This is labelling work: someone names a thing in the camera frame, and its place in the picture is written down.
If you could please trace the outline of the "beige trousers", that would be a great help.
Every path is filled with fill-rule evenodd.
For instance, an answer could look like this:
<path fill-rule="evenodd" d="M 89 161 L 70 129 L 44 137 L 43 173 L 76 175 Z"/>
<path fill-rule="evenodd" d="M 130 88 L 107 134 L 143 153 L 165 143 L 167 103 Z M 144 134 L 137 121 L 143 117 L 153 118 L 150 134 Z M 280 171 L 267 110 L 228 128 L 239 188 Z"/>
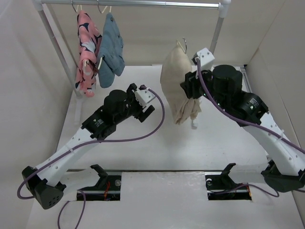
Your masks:
<path fill-rule="evenodd" d="M 162 65 L 160 84 L 162 92 L 169 104 L 173 122 L 183 124 L 187 119 L 196 119 L 201 112 L 200 101 L 189 99 L 181 83 L 185 75 L 192 71 L 192 65 L 182 47 L 178 44 L 169 52 Z"/>

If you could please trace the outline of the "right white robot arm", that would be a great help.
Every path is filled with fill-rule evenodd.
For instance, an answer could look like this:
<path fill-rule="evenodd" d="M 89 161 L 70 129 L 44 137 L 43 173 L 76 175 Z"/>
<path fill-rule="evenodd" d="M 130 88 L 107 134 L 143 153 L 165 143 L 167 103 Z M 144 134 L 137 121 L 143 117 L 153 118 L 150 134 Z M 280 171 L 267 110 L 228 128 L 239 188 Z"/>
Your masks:
<path fill-rule="evenodd" d="M 242 90 L 243 74 L 231 65 L 212 71 L 187 72 L 180 87 L 188 98 L 204 97 L 222 114 L 235 121 L 262 146 L 267 162 L 240 166 L 230 163 L 216 176 L 216 186 L 229 190 L 253 182 L 265 183 L 276 192 L 305 190 L 305 151 L 285 136 L 254 93 Z"/>

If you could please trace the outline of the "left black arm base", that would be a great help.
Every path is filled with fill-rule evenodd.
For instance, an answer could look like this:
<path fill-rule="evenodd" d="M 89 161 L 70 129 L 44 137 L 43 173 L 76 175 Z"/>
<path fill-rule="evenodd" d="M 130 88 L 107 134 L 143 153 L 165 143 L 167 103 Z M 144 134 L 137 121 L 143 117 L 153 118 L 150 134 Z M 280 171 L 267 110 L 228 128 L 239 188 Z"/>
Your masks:
<path fill-rule="evenodd" d="M 86 201 L 119 201 L 121 198 L 122 172 L 106 171 L 99 165 L 92 165 L 98 175 L 99 180 L 94 186 L 84 187 Z"/>

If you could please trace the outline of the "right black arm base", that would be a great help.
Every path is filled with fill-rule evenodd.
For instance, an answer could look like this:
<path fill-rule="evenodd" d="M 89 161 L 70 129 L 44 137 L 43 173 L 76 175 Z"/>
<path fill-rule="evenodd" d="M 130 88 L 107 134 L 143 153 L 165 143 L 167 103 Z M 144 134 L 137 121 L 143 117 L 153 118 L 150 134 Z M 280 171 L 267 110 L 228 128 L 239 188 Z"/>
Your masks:
<path fill-rule="evenodd" d="M 220 174 L 205 176 L 208 200 L 252 200 L 250 189 L 229 177 L 236 163 L 230 163 Z"/>

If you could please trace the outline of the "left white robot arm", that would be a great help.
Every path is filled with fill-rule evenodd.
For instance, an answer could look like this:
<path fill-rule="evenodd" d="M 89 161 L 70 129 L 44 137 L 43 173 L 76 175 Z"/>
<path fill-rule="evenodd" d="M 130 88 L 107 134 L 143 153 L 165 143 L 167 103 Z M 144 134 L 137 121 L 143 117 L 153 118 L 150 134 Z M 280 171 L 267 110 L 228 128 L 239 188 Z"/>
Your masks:
<path fill-rule="evenodd" d="M 103 105 L 87 118 L 75 135 L 49 159 L 22 171 L 25 185 L 43 209 L 55 206 L 65 194 L 85 187 L 102 189 L 108 174 L 99 165 L 67 174 L 83 155 L 116 131 L 119 123 L 134 117 L 140 122 L 154 111 L 156 96 L 144 87 L 130 84 L 127 91 L 113 90 Z"/>

